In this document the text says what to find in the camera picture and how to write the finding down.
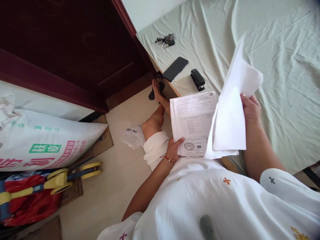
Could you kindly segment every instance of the light green bedsheet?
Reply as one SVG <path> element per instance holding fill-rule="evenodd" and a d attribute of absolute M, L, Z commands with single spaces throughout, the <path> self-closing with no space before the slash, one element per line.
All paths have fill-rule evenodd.
<path fill-rule="evenodd" d="M 157 37 L 175 33 L 161 48 Z M 274 151 L 291 174 L 320 160 L 320 4 L 303 0 L 190 0 L 137 33 L 162 71 L 179 56 L 188 66 L 172 82 L 197 93 L 190 70 L 205 88 L 221 92 L 235 44 L 246 34 L 244 58 L 264 75 L 255 93 Z M 245 173 L 243 155 L 229 159 Z"/>

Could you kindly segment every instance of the knee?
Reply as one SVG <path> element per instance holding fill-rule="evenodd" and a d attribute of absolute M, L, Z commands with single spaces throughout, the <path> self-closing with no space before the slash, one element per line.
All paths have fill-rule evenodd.
<path fill-rule="evenodd" d="M 150 127 L 152 127 L 152 123 L 150 122 L 150 119 L 148 119 L 147 121 L 145 121 L 143 124 L 142 124 L 142 131 L 146 131 L 148 129 L 150 129 Z"/>

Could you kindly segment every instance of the white wall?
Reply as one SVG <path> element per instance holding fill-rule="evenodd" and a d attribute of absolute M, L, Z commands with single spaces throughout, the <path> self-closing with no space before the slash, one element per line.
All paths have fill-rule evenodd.
<path fill-rule="evenodd" d="M 15 107 L 79 121 L 94 110 L 0 81 L 0 96 L 13 94 Z"/>
<path fill-rule="evenodd" d="M 187 0 L 122 0 L 137 32 Z"/>

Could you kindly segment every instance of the left hand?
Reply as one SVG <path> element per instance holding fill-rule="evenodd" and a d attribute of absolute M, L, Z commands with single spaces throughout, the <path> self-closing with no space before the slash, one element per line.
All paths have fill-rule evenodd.
<path fill-rule="evenodd" d="M 180 138 L 178 141 L 174 142 L 173 138 L 171 138 L 168 142 L 168 148 L 166 156 L 171 161 L 176 162 L 179 159 L 178 148 L 181 143 L 183 143 L 184 137 Z"/>

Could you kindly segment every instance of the toy scooter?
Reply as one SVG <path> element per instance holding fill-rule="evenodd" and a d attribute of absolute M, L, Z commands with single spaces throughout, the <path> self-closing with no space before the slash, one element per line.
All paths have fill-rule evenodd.
<path fill-rule="evenodd" d="M 4 186 L 5 181 L 0 181 L 0 221 L 11 217 L 9 212 L 9 203 L 12 199 L 24 197 L 36 192 L 41 192 L 44 189 L 52 189 L 50 193 L 51 195 L 61 193 L 73 185 L 72 180 L 75 178 L 81 177 L 81 179 L 85 179 L 100 174 L 101 170 L 98 169 L 100 165 L 101 162 L 85 165 L 81 168 L 80 172 L 73 173 L 69 176 L 67 175 L 69 171 L 68 168 L 59 169 L 53 173 L 50 173 L 47 176 L 45 183 L 41 183 L 39 185 L 14 193 L 6 192 Z"/>

